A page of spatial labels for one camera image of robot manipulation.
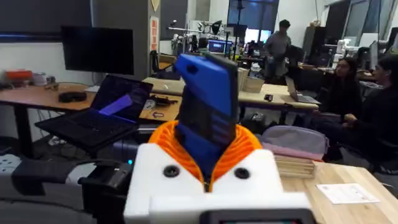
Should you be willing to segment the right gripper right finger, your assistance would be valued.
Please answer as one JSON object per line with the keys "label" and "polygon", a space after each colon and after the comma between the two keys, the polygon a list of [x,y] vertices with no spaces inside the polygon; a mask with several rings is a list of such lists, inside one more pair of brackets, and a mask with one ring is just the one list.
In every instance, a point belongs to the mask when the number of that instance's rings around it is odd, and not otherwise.
{"label": "right gripper right finger", "polygon": [[214,194],[269,194],[283,191],[273,153],[250,130],[236,125],[236,138],[216,163],[211,176]]}

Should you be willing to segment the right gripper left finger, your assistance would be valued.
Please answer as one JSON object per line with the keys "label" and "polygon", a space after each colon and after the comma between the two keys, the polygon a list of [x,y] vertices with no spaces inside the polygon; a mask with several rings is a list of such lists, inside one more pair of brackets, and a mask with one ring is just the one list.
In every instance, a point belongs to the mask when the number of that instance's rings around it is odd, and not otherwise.
{"label": "right gripper left finger", "polygon": [[198,223],[198,215],[178,209],[183,196],[204,193],[196,162],[175,137],[178,121],[161,124],[137,150],[126,204],[125,223]]}

